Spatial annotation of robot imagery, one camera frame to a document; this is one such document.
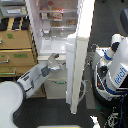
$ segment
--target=shelf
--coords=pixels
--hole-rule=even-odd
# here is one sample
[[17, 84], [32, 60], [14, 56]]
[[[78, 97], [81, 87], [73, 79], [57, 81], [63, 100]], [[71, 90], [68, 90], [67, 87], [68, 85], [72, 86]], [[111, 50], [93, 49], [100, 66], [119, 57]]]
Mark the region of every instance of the shelf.
[[39, 55], [49, 55], [52, 53], [66, 54], [65, 41], [42, 41], [42, 46]]
[[[72, 19], [78, 19], [77, 17], [63, 17], [63, 20], [72, 20]], [[48, 19], [42, 19], [42, 20], [53, 20], [54, 21], [54, 18], [53, 17], [49, 17]]]
[[77, 12], [77, 9], [40, 10], [38, 13], [72, 13], [72, 12]]
[[[38, 56], [37, 60], [38, 61], [47, 61], [48, 58], [50, 57], [50, 55], [47, 55], [47, 56]], [[59, 55], [58, 58], [56, 58], [56, 60], [66, 60], [66, 55]]]
[[42, 27], [42, 29], [51, 29], [51, 30], [76, 30], [76, 25], [73, 26], [67, 26], [67, 27]]
[[67, 40], [68, 35], [75, 33], [75, 30], [51, 31], [52, 40]]

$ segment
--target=wooden drawer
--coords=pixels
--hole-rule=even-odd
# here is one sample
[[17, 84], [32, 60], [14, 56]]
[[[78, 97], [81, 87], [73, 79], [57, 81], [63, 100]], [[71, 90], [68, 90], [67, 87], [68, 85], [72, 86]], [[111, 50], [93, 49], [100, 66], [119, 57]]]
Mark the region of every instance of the wooden drawer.
[[0, 32], [0, 49], [31, 48], [28, 31], [2, 31]]
[[27, 71], [29, 71], [32, 67], [31, 66], [10, 66], [10, 67], [0, 67], [0, 77], [15, 77], [15, 76], [21, 76]]
[[35, 65], [31, 49], [0, 50], [0, 66]]

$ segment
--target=door shelf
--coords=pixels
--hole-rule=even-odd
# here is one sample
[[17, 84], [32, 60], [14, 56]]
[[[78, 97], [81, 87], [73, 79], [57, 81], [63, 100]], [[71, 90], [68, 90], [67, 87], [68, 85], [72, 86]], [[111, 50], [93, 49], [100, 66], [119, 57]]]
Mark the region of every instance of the door shelf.
[[61, 26], [61, 27], [42, 27], [42, 29], [51, 29], [51, 30], [76, 30], [76, 25], [73, 26]]
[[[63, 20], [73, 20], [73, 19], [78, 19], [78, 17], [63, 17]], [[52, 21], [55, 21], [53, 17], [48, 17], [48, 19], [42, 19], [42, 20], [52, 20]]]
[[63, 10], [40, 10], [38, 13], [73, 13], [77, 9], [63, 9]]

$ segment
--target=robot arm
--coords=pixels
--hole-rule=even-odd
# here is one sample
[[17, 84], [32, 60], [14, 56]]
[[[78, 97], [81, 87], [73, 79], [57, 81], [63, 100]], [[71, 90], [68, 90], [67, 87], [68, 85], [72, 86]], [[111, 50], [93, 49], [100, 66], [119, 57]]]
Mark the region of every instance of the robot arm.
[[34, 92], [51, 76], [52, 72], [63, 70], [52, 54], [48, 63], [38, 64], [21, 76], [17, 82], [3, 82], [0, 84], [0, 127], [17, 128], [13, 123], [13, 114], [21, 106], [24, 98], [31, 97]]
[[128, 89], [128, 37], [115, 34], [112, 42], [109, 48], [97, 48], [93, 61], [94, 91], [106, 105], [119, 101]]

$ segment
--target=dark floor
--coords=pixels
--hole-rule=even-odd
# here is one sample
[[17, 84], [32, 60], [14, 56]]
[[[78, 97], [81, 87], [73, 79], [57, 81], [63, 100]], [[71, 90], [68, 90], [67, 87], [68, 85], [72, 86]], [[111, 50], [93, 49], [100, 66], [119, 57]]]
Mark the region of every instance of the dark floor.
[[[108, 47], [111, 44], [111, 37], [115, 33], [126, 36], [120, 23], [120, 12], [128, 8], [128, 0], [96, 0], [92, 32], [89, 41], [88, 52], [91, 52], [91, 45], [97, 44]], [[20, 115], [14, 120], [19, 128], [36, 128], [41, 125], [79, 125], [83, 128], [93, 128], [90, 116], [98, 117], [99, 124], [103, 128], [105, 119], [95, 107], [87, 107], [93, 101], [92, 93], [86, 95], [78, 105], [76, 115], [70, 113], [70, 106], [65, 100], [46, 100], [45, 98], [27, 99], [23, 102]]]

